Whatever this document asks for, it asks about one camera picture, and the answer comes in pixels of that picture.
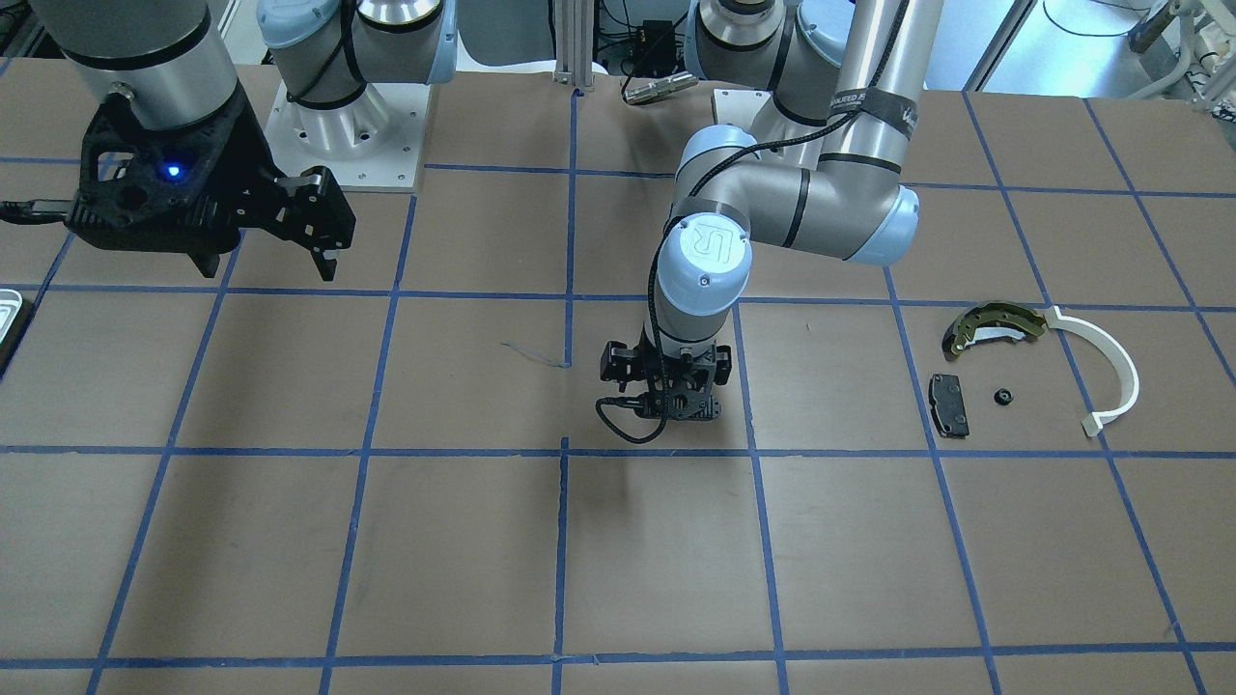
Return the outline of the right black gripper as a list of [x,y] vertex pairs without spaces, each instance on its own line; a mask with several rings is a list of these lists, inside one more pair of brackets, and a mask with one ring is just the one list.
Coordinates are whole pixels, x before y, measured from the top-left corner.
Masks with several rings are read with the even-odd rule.
[[66,221],[103,250],[185,254],[213,279],[222,254],[239,246],[239,228],[272,229],[290,207],[242,87],[200,122],[173,130],[146,129],[135,100],[111,93],[89,122],[82,155],[73,202],[1,202],[1,220]]

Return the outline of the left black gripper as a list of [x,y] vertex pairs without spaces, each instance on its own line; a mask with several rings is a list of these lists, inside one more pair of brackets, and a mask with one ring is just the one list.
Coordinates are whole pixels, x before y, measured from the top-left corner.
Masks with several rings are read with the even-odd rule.
[[632,378],[645,381],[648,391],[632,397],[632,409],[644,419],[714,420],[722,414],[714,387],[728,382],[732,369],[728,345],[697,345],[672,357],[641,340],[634,351]]

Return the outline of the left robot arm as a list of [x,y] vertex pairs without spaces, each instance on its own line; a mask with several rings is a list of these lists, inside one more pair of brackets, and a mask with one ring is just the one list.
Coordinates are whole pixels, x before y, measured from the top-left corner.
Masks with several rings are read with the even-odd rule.
[[693,132],[648,279],[635,348],[609,343],[601,378],[643,419],[712,420],[734,360],[716,341],[755,242],[848,263],[908,251],[920,202],[901,182],[941,1],[693,1],[688,64],[761,89],[749,126]]

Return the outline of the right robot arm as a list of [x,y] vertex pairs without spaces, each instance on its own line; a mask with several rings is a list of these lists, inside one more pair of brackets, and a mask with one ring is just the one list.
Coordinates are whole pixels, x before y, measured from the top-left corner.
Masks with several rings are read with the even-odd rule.
[[452,1],[261,1],[300,172],[274,162],[205,1],[36,1],[35,14],[98,99],[69,202],[4,202],[17,225],[62,223],[111,251],[182,254],[204,277],[243,228],[305,249],[324,281],[356,216],[334,164],[393,143],[379,84],[450,82]]

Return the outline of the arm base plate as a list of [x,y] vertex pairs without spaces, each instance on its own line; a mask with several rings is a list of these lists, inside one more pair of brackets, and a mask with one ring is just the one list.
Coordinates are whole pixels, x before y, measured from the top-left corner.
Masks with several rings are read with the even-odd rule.
[[345,192],[413,193],[433,87],[371,84],[344,108],[315,110],[274,96],[265,136],[288,176],[330,168]]
[[718,88],[712,94],[714,122],[750,130],[756,114],[772,100],[770,92],[742,92]]

